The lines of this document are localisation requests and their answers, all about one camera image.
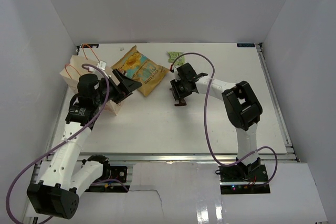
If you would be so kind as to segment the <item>light green snack packet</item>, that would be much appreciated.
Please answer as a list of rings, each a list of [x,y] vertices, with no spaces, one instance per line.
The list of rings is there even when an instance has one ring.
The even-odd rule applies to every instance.
[[[167,52],[167,55],[169,57],[168,62],[173,63],[176,58],[178,58],[180,55],[182,55],[183,52],[178,52],[178,51],[169,51]],[[184,56],[180,57],[174,64],[174,66],[181,66],[185,64],[185,58]]]

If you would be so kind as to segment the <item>brown chocolate bar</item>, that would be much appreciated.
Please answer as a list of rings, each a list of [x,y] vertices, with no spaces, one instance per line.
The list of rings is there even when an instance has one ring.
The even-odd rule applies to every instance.
[[[170,90],[172,91],[173,98],[175,100],[175,102],[174,102],[175,106],[186,106],[187,105],[185,99],[184,98],[180,98],[173,88],[170,88]]]

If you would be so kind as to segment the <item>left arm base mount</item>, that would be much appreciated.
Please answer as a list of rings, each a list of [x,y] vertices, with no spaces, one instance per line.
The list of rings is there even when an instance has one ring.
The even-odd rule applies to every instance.
[[[128,168],[126,166],[110,166],[103,170],[103,175],[89,186],[90,192],[126,192],[122,185],[127,182]]]

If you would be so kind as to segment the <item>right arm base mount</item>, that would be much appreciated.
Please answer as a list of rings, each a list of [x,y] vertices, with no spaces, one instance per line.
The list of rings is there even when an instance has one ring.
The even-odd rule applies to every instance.
[[[252,195],[269,194],[269,185],[263,185],[268,180],[265,165],[261,165],[249,175],[236,166],[220,166],[215,174],[219,176],[222,195]]]

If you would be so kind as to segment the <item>aluminium table rail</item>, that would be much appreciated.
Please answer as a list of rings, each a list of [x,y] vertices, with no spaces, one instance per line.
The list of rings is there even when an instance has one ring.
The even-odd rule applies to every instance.
[[[84,153],[77,157],[77,161],[88,159],[91,153]],[[210,154],[101,154],[107,157],[112,162],[212,162],[214,161]],[[236,161],[236,155],[217,155],[219,161],[222,163],[230,163]],[[275,157],[273,154],[259,154],[262,161],[273,161]],[[278,160],[281,162],[293,161],[296,162],[294,153],[277,154]]]

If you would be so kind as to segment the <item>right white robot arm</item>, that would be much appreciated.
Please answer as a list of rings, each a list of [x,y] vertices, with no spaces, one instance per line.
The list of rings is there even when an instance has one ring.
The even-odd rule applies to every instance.
[[[246,81],[230,83],[217,80],[213,75],[197,74],[189,63],[179,67],[171,67],[174,79],[170,82],[176,106],[185,106],[185,98],[192,93],[205,95],[204,101],[204,132],[209,152],[214,161],[222,167],[236,167],[238,177],[247,182],[256,175],[260,166],[257,151],[256,132],[262,115],[262,106],[250,84]],[[207,129],[208,97],[214,97],[224,103],[227,117],[235,127],[238,152],[236,162],[225,165],[215,156],[211,147]]]

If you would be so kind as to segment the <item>blue table corner label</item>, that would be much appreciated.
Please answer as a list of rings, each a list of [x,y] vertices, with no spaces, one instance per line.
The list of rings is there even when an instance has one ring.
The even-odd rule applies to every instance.
[[[255,48],[255,44],[253,43],[237,43],[238,48]]]

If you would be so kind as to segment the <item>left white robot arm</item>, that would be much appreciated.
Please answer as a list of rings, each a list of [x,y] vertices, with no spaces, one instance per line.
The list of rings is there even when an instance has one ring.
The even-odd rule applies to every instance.
[[[110,162],[103,155],[83,160],[81,169],[76,173],[74,168],[105,104],[109,101],[116,104],[122,102],[142,85],[116,69],[112,73],[118,79],[118,84],[104,71],[101,71],[101,79],[94,73],[79,77],[78,92],[70,101],[65,119],[61,147],[54,151],[40,180],[29,184],[27,189],[27,196],[36,213],[71,219],[78,208],[80,196],[92,184],[110,179]]]

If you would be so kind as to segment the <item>kettle chips bag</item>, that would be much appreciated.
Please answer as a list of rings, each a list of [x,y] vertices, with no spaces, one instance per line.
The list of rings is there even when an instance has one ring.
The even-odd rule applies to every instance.
[[[163,80],[169,69],[156,64],[133,46],[112,66],[126,77],[142,84],[138,90],[147,97]]]

